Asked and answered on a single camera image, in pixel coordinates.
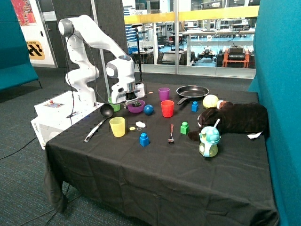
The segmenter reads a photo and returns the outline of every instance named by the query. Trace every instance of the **blue ball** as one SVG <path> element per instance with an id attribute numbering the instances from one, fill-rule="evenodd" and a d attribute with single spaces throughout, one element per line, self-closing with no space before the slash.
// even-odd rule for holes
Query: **blue ball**
<path id="1" fill-rule="evenodd" d="M 151 105 L 146 105 L 143 111 L 146 115 L 152 115 L 154 112 L 154 107 Z"/>

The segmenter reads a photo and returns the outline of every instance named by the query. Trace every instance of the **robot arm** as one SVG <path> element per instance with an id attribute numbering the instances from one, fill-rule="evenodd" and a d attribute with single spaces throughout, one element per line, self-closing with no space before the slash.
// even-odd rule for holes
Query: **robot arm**
<path id="1" fill-rule="evenodd" d="M 67 49 L 70 59 L 79 65 L 79 69 L 66 75 L 66 80 L 69 78 L 68 84 L 77 89 L 81 98 L 84 97 L 89 104 L 96 103 L 95 93 L 87 86 L 87 82 L 99 76 L 99 71 L 95 70 L 87 58 L 83 40 L 90 47 L 108 50 L 116 57 L 106 65 L 107 75 L 119 80 L 111 88 L 112 103 L 122 102 L 128 105 L 144 97 L 144 85 L 135 83 L 135 64 L 132 58 L 127 56 L 113 39 L 102 32 L 89 16 L 63 19 L 59 22 L 59 30 L 61 35 L 69 37 Z"/>

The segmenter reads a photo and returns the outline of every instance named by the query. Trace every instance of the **white box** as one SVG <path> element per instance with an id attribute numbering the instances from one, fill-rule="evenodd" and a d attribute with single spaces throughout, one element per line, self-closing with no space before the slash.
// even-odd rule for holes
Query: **white box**
<path id="1" fill-rule="evenodd" d="M 49 140 L 103 105 L 103 103 L 97 103 L 94 107 L 83 106 L 78 99 L 77 92 L 73 92 L 73 96 L 74 100 L 71 91 L 67 91 L 34 106 L 38 116 L 31 123 L 43 150 Z M 71 113 L 76 113 L 76 115 L 71 119 L 67 118 Z"/>

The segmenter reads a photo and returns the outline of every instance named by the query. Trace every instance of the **yellow hazard sign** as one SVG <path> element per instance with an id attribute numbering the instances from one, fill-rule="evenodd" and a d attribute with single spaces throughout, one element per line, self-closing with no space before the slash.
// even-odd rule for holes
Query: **yellow hazard sign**
<path id="1" fill-rule="evenodd" d="M 45 54 L 40 42 L 38 41 L 27 41 L 27 48 L 29 53 L 29 58 L 31 60 L 44 60 Z"/>

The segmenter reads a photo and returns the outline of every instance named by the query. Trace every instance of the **purple bowl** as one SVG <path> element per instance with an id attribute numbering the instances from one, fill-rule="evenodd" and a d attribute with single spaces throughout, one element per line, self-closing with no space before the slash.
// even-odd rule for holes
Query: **purple bowl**
<path id="1" fill-rule="evenodd" d="M 140 113 L 140 112 L 143 111 L 144 106 L 145 106 L 145 102 L 143 100 L 138 100 L 138 101 L 141 103 L 141 106 L 139 106 L 139 107 L 133 107 L 132 104 L 129 104 L 127 106 L 129 112 L 131 112 L 131 113 Z"/>

